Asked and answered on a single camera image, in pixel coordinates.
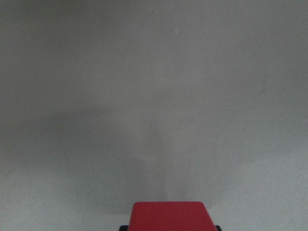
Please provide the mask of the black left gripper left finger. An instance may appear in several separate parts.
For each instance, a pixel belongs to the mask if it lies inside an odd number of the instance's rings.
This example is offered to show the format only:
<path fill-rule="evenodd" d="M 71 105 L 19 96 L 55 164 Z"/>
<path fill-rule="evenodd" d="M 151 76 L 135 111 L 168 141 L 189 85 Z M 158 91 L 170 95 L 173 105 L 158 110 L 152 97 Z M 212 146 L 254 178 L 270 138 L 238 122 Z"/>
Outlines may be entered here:
<path fill-rule="evenodd" d="M 119 231 L 128 231 L 128 225 L 121 225 Z"/>

